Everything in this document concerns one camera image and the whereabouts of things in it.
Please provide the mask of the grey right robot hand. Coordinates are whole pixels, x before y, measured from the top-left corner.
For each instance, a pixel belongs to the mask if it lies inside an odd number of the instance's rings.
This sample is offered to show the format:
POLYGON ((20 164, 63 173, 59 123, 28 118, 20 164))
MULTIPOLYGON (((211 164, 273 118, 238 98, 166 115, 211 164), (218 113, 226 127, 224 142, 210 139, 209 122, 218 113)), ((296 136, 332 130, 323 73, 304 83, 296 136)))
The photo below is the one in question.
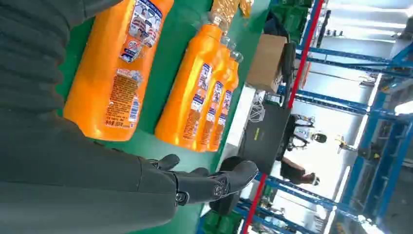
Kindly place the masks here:
POLYGON ((251 161, 212 175, 163 170, 87 140, 53 113, 0 112, 3 234, 123 234, 161 226, 180 206, 233 194, 257 172, 251 161))

